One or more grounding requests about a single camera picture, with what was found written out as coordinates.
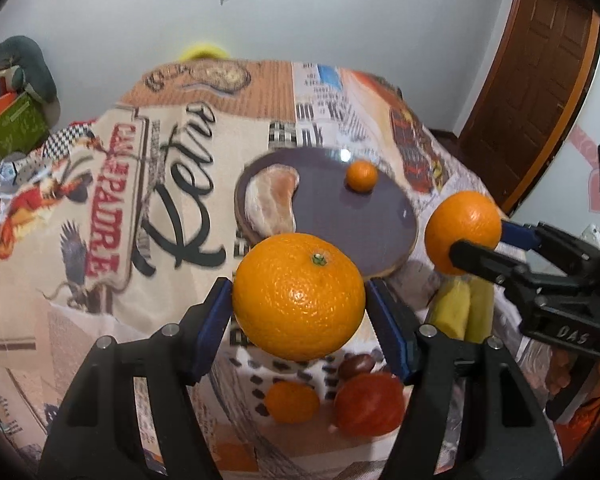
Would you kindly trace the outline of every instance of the small orange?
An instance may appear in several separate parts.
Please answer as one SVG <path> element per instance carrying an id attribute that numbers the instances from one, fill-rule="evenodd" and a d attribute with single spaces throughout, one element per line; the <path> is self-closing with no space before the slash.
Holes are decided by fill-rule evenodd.
<path id="1" fill-rule="evenodd" d="M 458 240 L 494 249 L 502 236 L 498 206 L 477 191 L 461 191 L 445 199 L 433 212 L 424 231 L 427 256 L 445 274 L 464 274 L 449 259 Z"/>
<path id="2" fill-rule="evenodd" d="M 269 388 L 264 405 L 276 422 L 299 424 L 314 418 L 320 408 L 320 399 L 306 384 L 280 381 Z"/>
<path id="3" fill-rule="evenodd" d="M 282 359 L 335 352 L 365 311 L 360 272 L 330 243 L 286 233 L 257 244 L 235 272 L 234 314 L 255 345 Z"/>
<path id="4" fill-rule="evenodd" d="M 378 169 L 368 160 L 356 160 L 347 168 L 347 185 L 358 193 L 368 193 L 378 183 Z"/>

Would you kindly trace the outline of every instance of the door frame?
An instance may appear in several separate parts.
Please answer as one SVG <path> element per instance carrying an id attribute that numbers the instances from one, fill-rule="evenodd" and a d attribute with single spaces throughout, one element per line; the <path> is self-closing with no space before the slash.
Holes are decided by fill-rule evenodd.
<path id="1" fill-rule="evenodd" d="M 520 6 L 520 0 L 513 0 L 511 3 L 511 9 L 509 11 L 509 16 L 507 18 L 507 24 L 504 28 L 504 32 L 502 34 L 502 39 L 500 40 L 500 45 L 498 46 L 498 50 L 496 51 L 496 55 L 493 58 L 493 63 L 491 63 L 491 68 L 489 73 L 484 81 L 484 85 L 482 86 L 482 90 L 476 99 L 474 108 L 467 119 L 467 122 L 464 124 L 462 128 L 462 132 L 460 133 L 459 142 L 460 147 L 466 142 L 469 136 L 469 131 L 474 126 L 475 120 L 478 117 L 478 114 L 481 111 L 482 106 L 484 105 L 489 92 L 491 91 L 491 86 L 496 78 L 496 74 L 500 69 L 500 65 L 502 63 L 502 59 L 504 58 L 505 52 L 509 45 L 509 40 L 511 37 L 511 33 L 513 31 L 513 27 L 516 21 L 516 17 L 518 15 L 518 9 Z M 598 49 L 598 40 L 600 36 L 600 17 L 593 11 L 591 11 L 591 25 L 589 29 L 589 37 L 587 38 L 587 45 L 585 47 L 584 55 L 582 57 L 582 63 L 580 65 L 580 69 L 578 70 L 578 75 L 576 76 L 576 81 L 573 85 L 573 89 L 567 99 L 567 102 L 564 105 L 562 113 L 557 120 L 557 123 L 554 126 L 554 129 L 549 134 L 542 150 L 536 157 L 536 160 L 533 161 L 529 170 L 522 177 L 516 188 L 510 193 L 507 199 L 502 204 L 502 210 L 505 213 L 509 213 L 514 206 L 522 199 L 523 196 L 528 193 L 531 186 L 535 183 L 536 179 L 542 175 L 543 170 L 547 167 L 550 162 L 550 158 L 556 152 L 556 147 L 558 143 L 564 140 L 565 133 L 567 128 L 570 128 L 573 125 L 573 119 L 575 115 L 580 110 L 582 106 L 582 97 L 583 94 L 586 94 L 588 91 L 588 82 L 590 81 L 590 74 L 595 69 L 595 66 L 598 63 L 599 49 Z"/>

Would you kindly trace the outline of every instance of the wooden door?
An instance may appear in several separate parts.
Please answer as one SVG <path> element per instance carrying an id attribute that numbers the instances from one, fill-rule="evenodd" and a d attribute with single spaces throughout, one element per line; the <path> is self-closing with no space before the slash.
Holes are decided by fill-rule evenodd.
<path id="1" fill-rule="evenodd" d="M 582 0 L 514 0 L 460 137 L 463 162 L 505 212 L 563 138 L 589 76 L 599 26 Z"/>

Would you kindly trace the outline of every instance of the white wall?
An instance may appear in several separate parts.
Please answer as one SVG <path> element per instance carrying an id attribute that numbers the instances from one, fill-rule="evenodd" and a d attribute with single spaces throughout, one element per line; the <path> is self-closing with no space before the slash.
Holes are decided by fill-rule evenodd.
<path id="1" fill-rule="evenodd" d="M 454 125 L 453 133 L 455 133 L 458 137 L 462 133 L 462 128 L 464 128 L 464 124 L 467 122 L 471 111 L 474 109 L 475 102 L 478 100 L 478 96 L 480 95 L 482 87 L 484 86 L 484 81 L 489 75 L 491 64 L 493 63 L 493 59 L 496 57 L 498 47 L 500 46 L 500 40 L 502 39 L 502 35 L 504 33 L 504 28 L 507 25 L 507 19 L 509 17 L 509 11 L 511 10 L 512 3 L 513 0 L 501 0 L 500 2 L 498 15 L 496 16 L 493 30 L 491 31 L 489 43 L 484 51 L 482 62 L 475 73 L 474 82 L 471 85 L 471 89 L 469 90 L 466 101 L 462 105 L 460 113 L 458 114 L 458 118 L 456 119 L 456 124 Z"/>
<path id="2" fill-rule="evenodd" d="M 101 114 L 139 76 L 213 41 L 234 57 L 349 66 L 401 86 L 432 128 L 453 129 L 502 0 L 8 0 L 0 41 L 42 47 L 58 126 Z"/>
<path id="3" fill-rule="evenodd" d="M 576 124 L 600 144 L 600 60 Z M 600 213 L 589 210 L 590 172 L 591 165 L 576 147 L 566 142 L 512 220 L 542 221 L 578 236 L 591 223 L 600 227 Z M 539 264 L 536 258 L 530 263 Z"/>

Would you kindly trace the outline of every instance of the yellow object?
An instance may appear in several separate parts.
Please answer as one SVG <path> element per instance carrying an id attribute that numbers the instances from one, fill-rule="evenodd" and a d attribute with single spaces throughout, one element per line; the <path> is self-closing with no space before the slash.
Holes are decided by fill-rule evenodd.
<path id="1" fill-rule="evenodd" d="M 482 343 L 491 335 L 493 327 L 493 283 L 478 278 L 478 276 L 471 276 L 469 289 L 471 290 L 471 308 L 464 340 L 471 343 Z"/>
<path id="2" fill-rule="evenodd" d="M 471 291 L 461 278 L 448 280 L 436 294 L 429 323 L 453 339 L 464 339 L 471 305 Z"/>
<path id="3" fill-rule="evenodd" d="M 461 191 L 436 208 L 424 231 L 427 256 L 436 269 L 460 275 L 449 259 L 449 249 L 458 240 L 468 240 L 494 249 L 502 235 L 500 211 L 490 197 L 477 191 Z"/>
<path id="4" fill-rule="evenodd" d="M 299 424 L 314 418 L 320 408 L 320 399 L 306 384 L 280 381 L 269 388 L 264 405 L 276 422 Z"/>
<path id="5" fill-rule="evenodd" d="M 378 183 L 378 170 L 368 160 L 356 160 L 347 168 L 346 178 L 353 191 L 367 193 Z"/>
<path id="6" fill-rule="evenodd" d="M 193 46 L 190 46 L 187 50 L 185 50 L 178 61 L 190 61 L 192 59 L 227 59 L 229 54 L 227 54 L 223 49 L 219 46 L 214 45 L 213 43 L 196 43 Z"/>
<path id="7" fill-rule="evenodd" d="M 261 241 L 240 262 L 233 303 L 251 342 L 282 359 L 309 361 L 354 335 L 365 289 L 359 270 L 338 248 L 286 233 Z"/>

